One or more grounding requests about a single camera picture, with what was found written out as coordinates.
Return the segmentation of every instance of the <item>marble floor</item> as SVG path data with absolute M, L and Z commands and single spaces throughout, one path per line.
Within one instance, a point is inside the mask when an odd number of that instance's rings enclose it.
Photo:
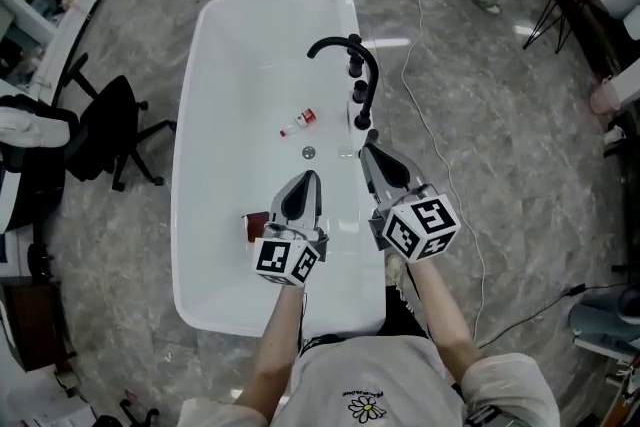
M 150 109 L 141 125 L 175 118 L 196 18 L 208 0 L 102 0 L 80 42 L 85 75 L 100 89 L 126 75 Z M 555 55 L 551 31 L 522 44 L 546 0 L 502 0 L 494 17 L 469 0 L 423 0 L 424 37 L 406 71 L 452 167 L 464 211 L 486 260 L 486 304 L 478 340 L 536 311 L 567 286 L 611 283 L 622 259 L 615 162 L 601 156 L 601 126 L 589 112 L 593 78 L 570 37 Z M 364 39 L 418 36 L 417 0 L 355 0 Z M 446 169 L 403 89 L 407 47 L 378 47 L 382 83 L 374 105 L 383 138 L 413 158 L 440 191 Z M 61 106 L 81 112 L 88 99 L 68 87 Z M 50 250 L 78 352 L 85 397 L 115 413 L 124 390 L 175 424 L 182 400 L 230 400 L 243 387 L 256 340 L 198 331 L 173 305 L 170 184 L 173 134 L 143 147 L 164 187 L 128 166 L 127 189 L 109 176 L 68 176 L 50 226 Z M 482 267 L 468 231 L 438 262 L 471 323 Z M 566 299 L 490 345 L 486 352 L 535 357 L 574 425 L 598 396 L 605 361 L 572 346 Z

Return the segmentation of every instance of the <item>black cable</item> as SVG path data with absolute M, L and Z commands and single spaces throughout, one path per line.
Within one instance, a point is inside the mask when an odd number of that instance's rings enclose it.
M 529 315 L 528 317 L 526 317 L 526 318 L 524 318 L 522 320 L 519 320 L 515 324 L 511 324 L 510 326 L 506 327 L 505 329 L 500 331 L 497 335 L 495 335 L 491 340 L 489 340 L 488 342 L 483 343 L 482 345 L 480 345 L 479 348 L 480 349 L 484 349 L 487 345 L 492 344 L 498 338 L 502 337 L 503 335 L 505 335 L 506 333 L 508 333 L 512 329 L 524 324 L 525 322 L 529 322 L 531 319 L 537 317 L 541 313 L 544 313 L 545 311 L 547 311 L 552 306 L 555 306 L 556 304 L 558 304 L 565 297 L 573 297 L 573 296 L 582 294 L 582 293 L 586 292 L 587 290 L 599 290 L 599 289 L 604 289 L 604 288 L 619 287 L 619 286 L 622 286 L 622 285 L 631 286 L 631 285 L 634 285 L 634 284 L 635 283 L 614 283 L 613 285 L 597 285 L 597 286 L 593 286 L 593 287 L 587 287 L 583 283 L 581 285 L 577 285 L 575 287 L 572 287 L 567 292 L 565 292 L 564 294 L 559 295 L 558 297 L 556 297 L 553 301 L 551 301 L 547 306 L 545 306 L 541 310 L 538 310 L 537 312 Z
M 300 324 L 298 325 L 298 353 L 302 350 L 302 323 L 304 322 L 304 314 L 307 313 L 307 293 L 302 296 L 302 310 L 300 311 Z

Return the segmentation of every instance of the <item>black faucet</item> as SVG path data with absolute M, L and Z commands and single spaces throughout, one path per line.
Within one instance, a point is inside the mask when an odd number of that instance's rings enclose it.
M 367 85 L 367 96 L 364 99 L 364 103 L 362 104 L 362 109 L 360 110 L 360 114 L 356 116 L 356 119 L 353 121 L 353 124 L 356 128 L 360 130 L 366 130 L 371 126 L 371 103 L 373 102 L 373 95 L 376 93 L 376 86 L 378 85 L 378 76 L 380 75 L 378 71 L 378 63 L 371 55 L 366 48 L 364 48 L 360 43 L 356 43 L 353 40 L 341 37 L 330 37 L 323 38 L 319 41 L 316 41 L 311 48 L 307 52 L 307 57 L 309 59 L 313 59 L 320 50 L 326 47 L 345 47 L 350 50 L 353 50 L 357 54 L 364 59 L 367 63 L 367 67 L 369 68 L 369 84 Z

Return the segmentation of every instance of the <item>drain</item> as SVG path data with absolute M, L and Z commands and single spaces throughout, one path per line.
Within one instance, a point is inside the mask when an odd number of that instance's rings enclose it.
M 316 149 L 313 146 L 305 146 L 302 148 L 302 156 L 307 160 L 311 160 L 316 156 Z

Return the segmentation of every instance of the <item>white bathtub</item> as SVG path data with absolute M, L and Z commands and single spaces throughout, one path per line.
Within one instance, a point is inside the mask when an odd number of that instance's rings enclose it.
M 344 48 L 309 47 L 358 33 L 353 0 L 213 0 L 200 13 L 180 101 L 173 162 L 171 258 L 176 307 L 191 326 L 260 336 L 279 287 L 251 270 L 243 216 L 269 210 L 298 173 L 322 181 L 327 259 L 307 283 L 304 335 L 375 332 L 385 315 L 384 258 L 367 220 L 375 203 L 355 157 L 366 132 Z M 279 131 L 306 108 L 302 132 Z M 350 123 L 347 121 L 350 110 Z M 302 149 L 313 146 L 313 160 Z M 354 157 L 343 157 L 351 148 Z

